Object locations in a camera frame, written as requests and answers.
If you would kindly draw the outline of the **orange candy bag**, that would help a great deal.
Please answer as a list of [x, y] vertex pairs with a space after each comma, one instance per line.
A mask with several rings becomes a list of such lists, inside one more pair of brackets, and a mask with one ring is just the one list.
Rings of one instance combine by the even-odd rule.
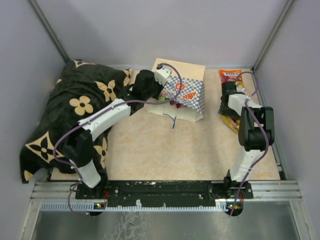
[[237, 82], [237, 81], [243, 81], [242, 76], [238, 77], [242, 73], [241, 69], [236, 70], [219, 70], [219, 76], [221, 83], [225, 82]]
[[239, 134], [240, 120], [230, 116], [221, 115], [221, 120], [237, 135]]

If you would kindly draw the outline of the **checkered paper bag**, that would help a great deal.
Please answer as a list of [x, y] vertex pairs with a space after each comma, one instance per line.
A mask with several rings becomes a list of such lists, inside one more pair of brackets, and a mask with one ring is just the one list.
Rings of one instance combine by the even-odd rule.
[[148, 104], [146, 105], [146, 111], [160, 116], [168, 114], [172, 117], [176, 116], [177, 119], [190, 122], [197, 122], [202, 119], [205, 112], [204, 74], [206, 67], [198, 64], [157, 58], [152, 71], [155, 72], [157, 65], [161, 63], [172, 65], [178, 70], [178, 72], [175, 72], [172, 69], [162, 92], [171, 93], [172, 97], [177, 92], [180, 92], [173, 101], [181, 103], [185, 107], [176, 108], [174, 105], [170, 105], [170, 103], [161, 105]]

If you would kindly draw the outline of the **purple candy bag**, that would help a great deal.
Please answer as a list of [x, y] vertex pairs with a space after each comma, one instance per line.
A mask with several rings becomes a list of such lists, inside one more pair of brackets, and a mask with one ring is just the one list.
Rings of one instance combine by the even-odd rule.
[[170, 103], [171, 106], [175, 106], [177, 109], [181, 109], [181, 108], [186, 107], [182, 103], [179, 103], [179, 102], [174, 101], [174, 100], [170, 101], [169, 103]]

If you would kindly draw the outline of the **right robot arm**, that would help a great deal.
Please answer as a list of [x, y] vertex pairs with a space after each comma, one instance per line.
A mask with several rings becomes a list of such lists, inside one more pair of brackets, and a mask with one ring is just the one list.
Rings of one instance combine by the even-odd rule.
[[223, 192], [235, 198], [245, 185], [247, 177], [268, 153], [275, 140], [274, 110], [261, 106], [240, 91], [235, 82], [221, 84], [221, 104], [218, 113], [237, 130], [241, 146], [238, 157], [223, 180]]

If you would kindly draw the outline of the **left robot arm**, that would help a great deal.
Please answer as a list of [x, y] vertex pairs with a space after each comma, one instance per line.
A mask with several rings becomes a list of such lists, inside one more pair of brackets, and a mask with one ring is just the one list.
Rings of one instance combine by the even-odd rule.
[[123, 87], [118, 97], [98, 112], [83, 118], [62, 136], [57, 149], [68, 159], [87, 186], [86, 192], [97, 199], [103, 195], [101, 174], [94, 164], [94, 141], [117, 122], [143, 108], [147, 100], [156, 98], [165, 87], [172, 71], [162, 66], [155, 72], [141, 70], [131, 85]]

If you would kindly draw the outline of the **green candy bag in paper bag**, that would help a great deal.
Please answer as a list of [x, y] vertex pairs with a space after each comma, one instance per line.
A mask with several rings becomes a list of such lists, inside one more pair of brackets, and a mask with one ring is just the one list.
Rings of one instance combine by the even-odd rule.
[[173, 95], [170, 92], [165, 92], [162, 91], [159, 96], [158, 96], [158, 101], [159, 102], [165, 102], [165, 101], [171, 101], [172, 100]]

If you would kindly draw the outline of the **black floral pillow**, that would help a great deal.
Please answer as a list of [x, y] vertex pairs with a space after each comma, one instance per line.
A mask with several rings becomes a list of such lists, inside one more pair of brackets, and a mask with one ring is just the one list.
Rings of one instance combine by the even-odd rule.
[[39, 124], [20, 150], [22, 183], [27, 184], [42, 168], [57, 168], [62, 174], [75, 173], [65, 164], [67, 158], [60, 150], [53, 152], [55, 144], [79, 120], [112, 103], [129, 85], [132, 73], [132, 68], [118, 70], [81, 59], [70, 60], [49, 95]]

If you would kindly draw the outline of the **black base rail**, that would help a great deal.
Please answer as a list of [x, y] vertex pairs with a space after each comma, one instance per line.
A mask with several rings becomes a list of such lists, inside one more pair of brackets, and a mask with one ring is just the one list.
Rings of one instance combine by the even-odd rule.
[[137, 202], [144, 208], [152, 207], [214, 207], [218, 199], [252, 199], [251, 184], [246, 181], [236, 196], [236, 189], [227, 189], [224, 181], [174, 180], [133, 181], [110, 180], [89, 188], [81, 183], [76, 191], [77, 200], [102, 200], [108, 207], [134, 207]]

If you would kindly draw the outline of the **aluminium frame rail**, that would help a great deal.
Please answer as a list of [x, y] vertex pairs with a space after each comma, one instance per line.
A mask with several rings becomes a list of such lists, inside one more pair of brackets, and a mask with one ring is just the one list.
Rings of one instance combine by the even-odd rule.
[[254, 180], [226, 188], [222, 181], [111, 180], [102, 191], [72, 181], [37, 182], [30, 201], [42, 211], [90, 212], [229, 212], [245, 203], [300, 201], [294, 180]]

